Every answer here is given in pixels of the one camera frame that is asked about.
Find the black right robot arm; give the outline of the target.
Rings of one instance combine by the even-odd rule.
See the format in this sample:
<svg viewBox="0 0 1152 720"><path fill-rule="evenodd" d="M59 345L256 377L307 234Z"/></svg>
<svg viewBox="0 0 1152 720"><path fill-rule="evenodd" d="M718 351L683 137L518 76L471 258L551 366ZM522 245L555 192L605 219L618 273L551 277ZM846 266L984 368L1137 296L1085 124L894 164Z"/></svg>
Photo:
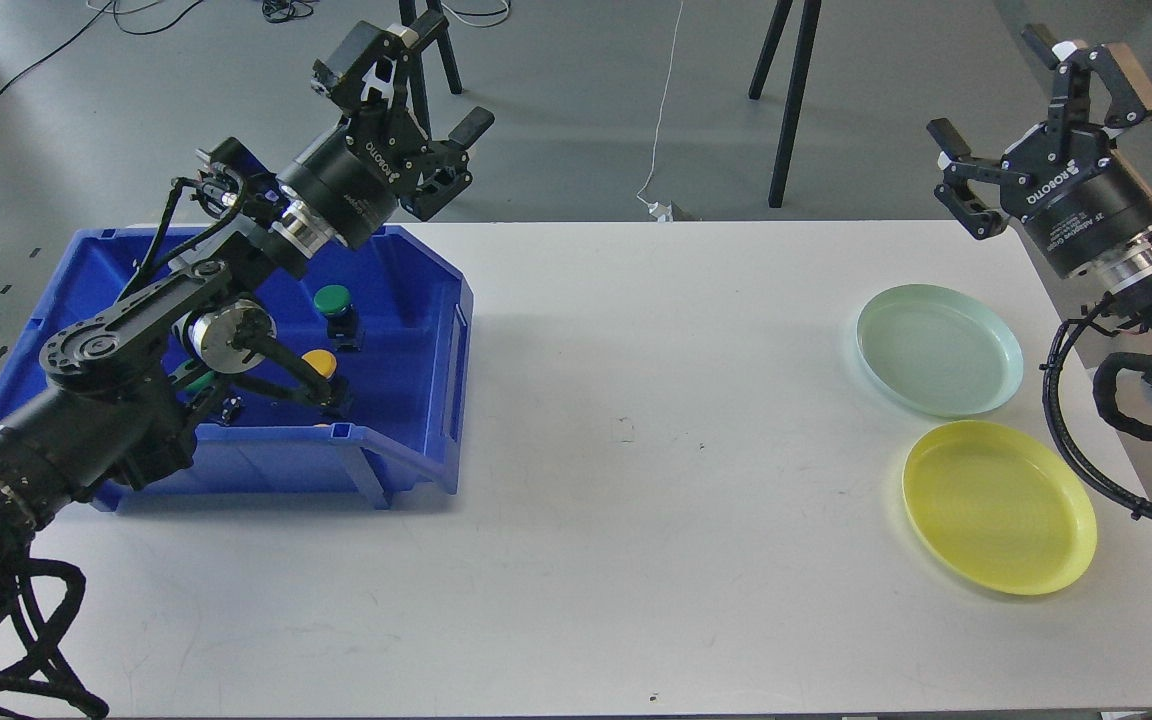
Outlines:
<svg viewBox="0 0 1152 720"><path fill-rule="evenodd" d="M1119 316L1119 333L1152 336L1152 188L1117 147L1120 132L1152 120L1152 83L1126 44L1060 41L1043 24L1028 24L1021 37L1052 76L1044 119L998 159L973 156L950 120L929 122L943 172L934 196L973 238L1018 222L1061 276L1100 279L1102 300L1061 323L1039 367L1044 419L1079 479L1134 518L1152 520L1152 501L1084 455L1060 404L1064 361L1105 316ZM1152 353L1107 355L1092 395L1112 429L1152 442Z"/></svg>

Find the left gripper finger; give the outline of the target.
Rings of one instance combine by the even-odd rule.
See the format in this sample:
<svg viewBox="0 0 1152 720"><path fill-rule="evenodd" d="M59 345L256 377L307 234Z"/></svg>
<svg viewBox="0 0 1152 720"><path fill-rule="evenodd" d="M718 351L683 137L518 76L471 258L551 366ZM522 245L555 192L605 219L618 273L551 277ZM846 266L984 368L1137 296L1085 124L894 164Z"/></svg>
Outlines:
<svg viewBox="0 0 1152 720"><path fill-rule="evenodd" d="M429 220L473 182L468 169L470 149L495 122L492 111L475 106L444 141L431 141L420 129L397 143L397 204L408 214Z"/></svg>
<svg viewBox="0 0 1152 720"><path fill-rule="evenodd" d="M406 24L381 29L361 20L328 59L316 60L312 90L346 115L382 103L389 109L408 108L420 126L429 126L429 94L422 54L447 38L444 13L425 12Z"/></svg>

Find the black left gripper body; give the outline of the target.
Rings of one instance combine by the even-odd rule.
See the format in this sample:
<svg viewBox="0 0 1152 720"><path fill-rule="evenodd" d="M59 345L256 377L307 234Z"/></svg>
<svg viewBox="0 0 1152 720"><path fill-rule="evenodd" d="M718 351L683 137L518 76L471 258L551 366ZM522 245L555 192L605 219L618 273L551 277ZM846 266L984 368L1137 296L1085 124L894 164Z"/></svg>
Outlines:
<svg viewBox="0 0 1152 720"><path fill-rule="evenodd" d="M321 132L276 179L335 240L358 249L433 170L431 150L412 109L374 104Z"/></svg>

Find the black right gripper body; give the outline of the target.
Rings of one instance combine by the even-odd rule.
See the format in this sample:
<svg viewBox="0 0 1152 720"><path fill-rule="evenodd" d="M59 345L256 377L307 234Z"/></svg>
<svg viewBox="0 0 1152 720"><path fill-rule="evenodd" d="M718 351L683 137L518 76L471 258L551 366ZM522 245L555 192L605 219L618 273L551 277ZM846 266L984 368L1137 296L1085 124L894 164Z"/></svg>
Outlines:
<svg viewBox="0 0 1152 720"><path fill-rule="evenodd" d="M1102 252L1152 227L1152 188L1101 129L1075 129L1069 158L1052 160L1043 127L1007 149L1007 169L1028 177L1006 184L1001 209L1053 272L1069 276Z"/></svg>

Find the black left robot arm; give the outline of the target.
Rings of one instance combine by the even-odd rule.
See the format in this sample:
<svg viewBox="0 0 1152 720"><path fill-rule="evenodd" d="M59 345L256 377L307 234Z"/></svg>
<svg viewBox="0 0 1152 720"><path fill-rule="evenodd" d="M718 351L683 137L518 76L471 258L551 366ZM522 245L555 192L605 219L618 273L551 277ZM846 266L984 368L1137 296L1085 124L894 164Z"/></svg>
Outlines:
<svg viewBox="0 0 1152 720"><path fill-rule="evenodd" d="M426 109L407 103L422 53L448 44L447 26L438 1L394 26L358 23L311 78L338 123L279 173L234 138L205 152L197 177L172 182L116 300L41 347L45 389L0 420L0 694L108 717L60 650L84 574L31 553L58 511L105 484L145 488L191 465L198 425L232 387L323 411L343 404L342 384L278 340L255 293L279 270L306 273L332 241L357 249L396 209L426 220L470 185L468 151L493 114L471 109L435 141Z"/></svg>

